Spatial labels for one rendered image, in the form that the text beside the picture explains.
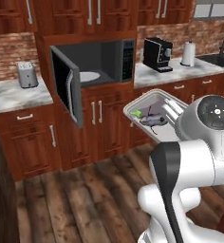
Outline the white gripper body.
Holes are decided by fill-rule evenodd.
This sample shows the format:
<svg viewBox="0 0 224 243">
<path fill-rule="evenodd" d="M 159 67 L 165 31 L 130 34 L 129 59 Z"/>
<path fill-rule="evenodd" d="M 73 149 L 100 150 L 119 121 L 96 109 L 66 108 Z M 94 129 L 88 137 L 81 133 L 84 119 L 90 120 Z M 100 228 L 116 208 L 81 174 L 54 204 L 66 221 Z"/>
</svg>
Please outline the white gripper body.
<svg viewBox="0 0 224 243">
<path fill-rule="evenodd" d="M 160 113 L 169 123 L 174 125 L 179 115 L 183 113 L 183 109 L 174 100 L 165 99 Z"/>
</svg>

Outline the grey fish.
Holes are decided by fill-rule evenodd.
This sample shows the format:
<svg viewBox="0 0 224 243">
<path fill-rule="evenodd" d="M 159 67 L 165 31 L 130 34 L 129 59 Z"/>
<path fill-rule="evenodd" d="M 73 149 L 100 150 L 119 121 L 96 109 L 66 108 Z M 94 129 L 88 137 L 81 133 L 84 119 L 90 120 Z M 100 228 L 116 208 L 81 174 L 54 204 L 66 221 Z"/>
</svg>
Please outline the grey fish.
<svg viewBox="0 0 224 243">
<path fill-rule="evenodd" d="M 154 126 L 163 126 L 168 121 L 152 105 L 143 108 L 140 111 L 140 123 L 144 126 L 153 128 Z"/>
</svg>

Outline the clear white tupperware container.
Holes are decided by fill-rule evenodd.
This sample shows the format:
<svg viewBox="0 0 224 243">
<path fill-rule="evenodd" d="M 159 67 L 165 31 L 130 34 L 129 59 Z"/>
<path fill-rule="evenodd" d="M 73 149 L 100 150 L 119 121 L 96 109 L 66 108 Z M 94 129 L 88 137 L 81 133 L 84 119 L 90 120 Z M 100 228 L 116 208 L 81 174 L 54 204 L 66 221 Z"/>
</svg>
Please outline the clear white tupperware container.
<svg viewBox="0 0 224 243">
<path fill-rule="evenodd" d="M 153 128 L 150 128 L 142 125 L 140 123 L 140 119 L 138 119 L 137 117 L 130 115 L 130 112 L 142 110 L 143 108 L 146 108 L 150 105 L 154 107 L 154 110 L 160 113 L 160 109 L 164 104 L 165 99 L 174 100 L 183 109 L 183 111 L 188 107 L 187 103 L 181 101 L 177 97 L 169 94 L 166 91 L 155 88 L 142 94 L 141 96 L 127 104 L 123 108 L 123 113 L 132 123 L 134 123 L 139 129 L 141 129 L 156 142 L 177 141 L 178 137 L 175 131 L 176 124 L 172 125 L 168 122 L 166 125 L 154 126 Z"/>
</svg>

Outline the red-brown base cupboard door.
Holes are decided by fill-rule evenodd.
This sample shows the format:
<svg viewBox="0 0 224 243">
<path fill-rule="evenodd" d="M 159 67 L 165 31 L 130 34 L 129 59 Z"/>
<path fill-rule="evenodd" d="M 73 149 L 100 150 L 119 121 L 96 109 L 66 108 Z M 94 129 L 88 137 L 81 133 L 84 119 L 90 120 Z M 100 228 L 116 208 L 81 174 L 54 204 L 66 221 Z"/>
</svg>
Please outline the red-brown base cupboard door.
<svg viewBox="0 0 224 243">
<path fill-rule="evenodd" d="M 154 144 L 152 138 L 139 129 L 134 123 L 131 124 L 131 146 L 136 147 L 145 143 Z"/>
<path fill-rule="evenodd" d="M 191 91 L 188 97 L 186 98 L 186 103 L 191 103 L 191 96 L 195 94 L 195 100 L 197 100 L 200 97 L 206 96 L 206 95 L 218 95 L 224 97 L 224 88 L 221 89 L 217 86 L 202 86 L 196 88 L 194 91 Z"/>
<path fill-rule="evenodd" d="M 79 128 L 69 116 L 61 101 L 56 101 L 55 119 L 57 136 L 62 159 L 62 169 L 69 170 L 89 163 L 93 159 L 92 145 L 92 106 L 93 98 L 83 96 L 82 115 L 84 124 Z"/>
<path fill-rule="evenodd" d="M 118 155 L 123 149 L 125 116 L 123 108 L 132 98 L 132 92 L 116 91 L 101 95 L 103 123 L 98 123 L 99 158 L 107 159 Z"/>
<path fill-rule="evenodd" d="M 0 134 L 12 178 L 15 181 L 32 178 L 60 168 L 58 141 L 52 145 L 49 126 L 38 122 Z"/>
</svg>

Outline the grey microwave oven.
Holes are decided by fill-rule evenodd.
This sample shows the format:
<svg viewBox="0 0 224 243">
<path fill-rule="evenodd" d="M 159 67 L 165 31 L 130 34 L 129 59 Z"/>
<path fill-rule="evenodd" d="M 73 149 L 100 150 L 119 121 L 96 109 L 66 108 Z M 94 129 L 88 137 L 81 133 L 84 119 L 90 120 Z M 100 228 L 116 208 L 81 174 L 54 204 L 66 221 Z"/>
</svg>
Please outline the grey microwave oven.
<svg viewBox="0 0 224 243">
<path fill-rule="evenodd" d="M 96 84 L 128 82 L 132 79 L 134 39 L 91 42 L 56 46 L 79 69 L 98 72 L 100 78 L 82 83 L 81 88 Z"/>
</svg>

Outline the white microwave turntable plate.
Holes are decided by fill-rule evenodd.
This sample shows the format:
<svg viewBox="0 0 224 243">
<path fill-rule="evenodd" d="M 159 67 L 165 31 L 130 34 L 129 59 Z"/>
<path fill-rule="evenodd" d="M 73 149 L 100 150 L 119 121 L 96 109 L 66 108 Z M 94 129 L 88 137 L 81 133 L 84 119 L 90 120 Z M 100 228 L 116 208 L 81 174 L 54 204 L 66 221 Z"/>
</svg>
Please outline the white microwave turntable plate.
<svg viewBox="0 0 224 243">
<path fill-rule="evenodd" d="M 80 73 L 80 78 L 82 83 L 87 83 L 87 82 L 97 80 L 100 78 L 100 76 L 101 76 L 100 73 L 92 72 L 92 71 L 83 71 Z"/>
</svg>

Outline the microwave door with black window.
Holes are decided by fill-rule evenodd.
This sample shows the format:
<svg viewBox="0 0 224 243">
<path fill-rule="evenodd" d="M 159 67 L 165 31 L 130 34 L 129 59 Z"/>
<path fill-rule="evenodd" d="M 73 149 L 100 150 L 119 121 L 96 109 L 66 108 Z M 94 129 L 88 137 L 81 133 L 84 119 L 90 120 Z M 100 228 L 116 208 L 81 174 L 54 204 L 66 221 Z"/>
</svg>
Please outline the microwave door with black window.
<svg viewBox="0 0 224 243">
<path fill-rule="evenodd" d="M 82 110 L 80 69 L 56 46 L 49 47 L 49 54 L 56 93 L 62 104 L 65 106 L 69 116 L 70 113 L 66 91 L 66 78 L 70 69 L 73 71 L 73 79 L 71 83 L 71 99 L 74 115 L 73 117 L 70 117 L 79 128 L 82 128 L 84 121 Z"/>
</svg>

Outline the red-brown drawer front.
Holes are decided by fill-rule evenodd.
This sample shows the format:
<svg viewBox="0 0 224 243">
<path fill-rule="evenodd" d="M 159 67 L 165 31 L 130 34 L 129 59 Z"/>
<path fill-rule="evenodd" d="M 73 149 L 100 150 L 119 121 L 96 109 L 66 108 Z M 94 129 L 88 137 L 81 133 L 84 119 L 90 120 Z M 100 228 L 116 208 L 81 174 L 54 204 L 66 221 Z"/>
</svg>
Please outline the red-brown drawer front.
<svg viewBox="0 0 224 243">
<path fill-rule="evenodd" d="M 16 117 L 27 116 L 33 114 L 32 119 L 17 121 Z M 0 133 L 7 132 L 19 126 L 31 125 L 36 122 L 53 122 L 54 121 L 54 111 L 53 106 L 42 105 L 32 108 L 10 111 L 5 113 L 0 113 Z"/>
<path fill-rule="evenodd" d="M 185 86 L 183 89 L 178 89 L 178 90 L 174 89 L 174 86 L 179 86 L 179 85 L 183 85 L 183 84 Z M 188 95 L 190 94 L 191 91 L 194 91 L 195 87 L 191 81 L 188 81 L 188 82 L 182 81 L 182 82 L 175 82 L 175 83 L 169 83 L 169 84 L 157 84 L 157 85 L 153 85 L 153 86 L 135 88 L 134 97 L 137 98 L 140 95 L 142 95 L 143 93 L 146 93 L 155 88 L 164 90 L 164 91 L 168 92 L 169 94 L 186 102 L 186 98 L 188 97 Z"/>
<path fill-rule="evenodd" d="M 212 80 L 213 82 L 211 84 L 202 84 L 202 81 L 208 81 Z M 221 89 L 224 88 L 224 74 L 218 74 L 218 75 L 212 75 L 207 77 L 198 78 L 195 80 L 196 88 L 202 87 L 202 86 L 217 86 Z"/>
</svg>

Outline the white paper towel roll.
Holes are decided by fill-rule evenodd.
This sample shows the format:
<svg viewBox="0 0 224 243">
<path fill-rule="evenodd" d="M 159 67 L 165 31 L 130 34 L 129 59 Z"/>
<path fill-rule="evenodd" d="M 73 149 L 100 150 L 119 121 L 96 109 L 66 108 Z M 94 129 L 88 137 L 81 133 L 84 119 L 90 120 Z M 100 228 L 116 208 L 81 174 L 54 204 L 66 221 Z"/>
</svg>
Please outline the white paper towel roll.
<svg viewBox="0 0 224 243">
<path fill-rule="evenodd" d="M 182 59 L 180 64 L 193 66 L 195 64 L 196 44 L 192 41 L 186 42 L 183 49 Z"/>
</svg>

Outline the black coffee machine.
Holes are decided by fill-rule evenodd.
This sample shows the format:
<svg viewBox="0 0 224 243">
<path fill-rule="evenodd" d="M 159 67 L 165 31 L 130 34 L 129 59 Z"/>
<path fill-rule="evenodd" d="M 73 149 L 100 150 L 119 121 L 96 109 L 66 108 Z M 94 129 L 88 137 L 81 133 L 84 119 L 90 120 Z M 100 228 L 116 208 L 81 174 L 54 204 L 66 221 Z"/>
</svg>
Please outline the black coffee machine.
<svg viewBox="0 0 224 243">
<path fill-rule="evenodd" d="M 158 37 L 144 39 L 143 63 L 159 73 L 170 72 L 169 66 L 173 44 Z"/>
</svg>

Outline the dark sink basin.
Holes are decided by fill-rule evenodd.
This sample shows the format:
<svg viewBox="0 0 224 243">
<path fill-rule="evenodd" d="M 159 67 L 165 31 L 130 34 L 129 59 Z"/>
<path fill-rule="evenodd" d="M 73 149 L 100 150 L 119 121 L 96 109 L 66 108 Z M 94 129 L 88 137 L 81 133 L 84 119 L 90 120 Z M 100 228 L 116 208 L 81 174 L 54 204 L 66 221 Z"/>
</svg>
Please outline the dark sink basin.
<svg viewBox="0 0 224 243">
<path fill-rule="evenodd" d="M 201 55 L 201 56 L 197 56 L 197 58 L 207 63 L 224 67 L 224 53 Z"/>
</svg>

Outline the silver toaster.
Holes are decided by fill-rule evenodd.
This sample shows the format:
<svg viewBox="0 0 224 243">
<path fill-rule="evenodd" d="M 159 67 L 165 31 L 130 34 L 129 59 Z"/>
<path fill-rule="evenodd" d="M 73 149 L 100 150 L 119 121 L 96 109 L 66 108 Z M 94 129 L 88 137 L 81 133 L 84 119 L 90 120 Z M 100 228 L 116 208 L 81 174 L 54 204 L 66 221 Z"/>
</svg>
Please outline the silver toaster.
<svg viewBox="0 0 224 243">
<path fill-rule="evenodd" d="M 37 75 L 31 62 L 17 62 L 19 85 L 22 88 L 33 88 L 38 85 Z"/>
</svg>

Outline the dark wooden cabinet side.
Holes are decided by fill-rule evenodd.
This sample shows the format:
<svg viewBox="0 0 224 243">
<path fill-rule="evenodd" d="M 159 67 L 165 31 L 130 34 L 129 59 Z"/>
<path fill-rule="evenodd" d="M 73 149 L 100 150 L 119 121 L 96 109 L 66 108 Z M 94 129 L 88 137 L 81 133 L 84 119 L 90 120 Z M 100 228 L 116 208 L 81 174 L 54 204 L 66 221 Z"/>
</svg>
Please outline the dark wooden cabinet side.
<svg viewBox="0 0 224 243">
<path fill-rule="evenodd" d="M 16 191 L 0 142 L 0 243 L 20 243 Z"/>
</svg>

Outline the red-brown wall cupboard door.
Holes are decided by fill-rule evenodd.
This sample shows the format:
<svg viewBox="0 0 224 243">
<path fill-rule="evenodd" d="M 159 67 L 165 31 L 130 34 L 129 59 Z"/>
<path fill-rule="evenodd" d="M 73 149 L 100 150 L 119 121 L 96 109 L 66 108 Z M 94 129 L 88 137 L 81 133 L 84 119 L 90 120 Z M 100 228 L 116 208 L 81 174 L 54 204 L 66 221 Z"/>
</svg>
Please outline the red-brown wall cupboard door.
<svg viewBox="0 0 224 243">
<path fill-rule="evenodd" d="M 139 0 L 101 0 L 102 22 L 97 24 L 95 4 L 95 30 L 99 33 L 135 30 L 138 20 Z"/>
<path fill-rule="evenodd" d="M 0 0 L 0 34 L 35 32 L 36 20 L 32 0 L 29 0 L 32 22 L 28 23 L 26 0 Z"/>
<path fill-rule="evenodd" d="M 87 0 L 33 0 L 38 32 L 44 36 L 86 34 L 94 31 L 87 24 Z"/>
<path fill-rule="evenodd" d="M 156 18 L 158 0 L 139 0 L 138 25 L 152 26 L 159 22 Z"/>
<path fill-rule="evenodd" d="M 166 17 L 163 24 L 184 24 L 190 19 L 193 0 L 168 0 Z"/>
</svg>

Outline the window with grey frame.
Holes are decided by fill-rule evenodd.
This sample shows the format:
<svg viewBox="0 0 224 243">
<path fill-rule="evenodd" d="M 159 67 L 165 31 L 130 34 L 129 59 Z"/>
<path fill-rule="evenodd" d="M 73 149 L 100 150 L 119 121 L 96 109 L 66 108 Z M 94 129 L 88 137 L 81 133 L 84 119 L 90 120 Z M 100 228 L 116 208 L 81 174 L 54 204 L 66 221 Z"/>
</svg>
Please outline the window with grey frame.
<svg viewBox="0 0 224 243">
<path fill-rule="evenodd" d="M 224 0 L 196 0 L 193 19 L 224 19 Z"/>
</svg>

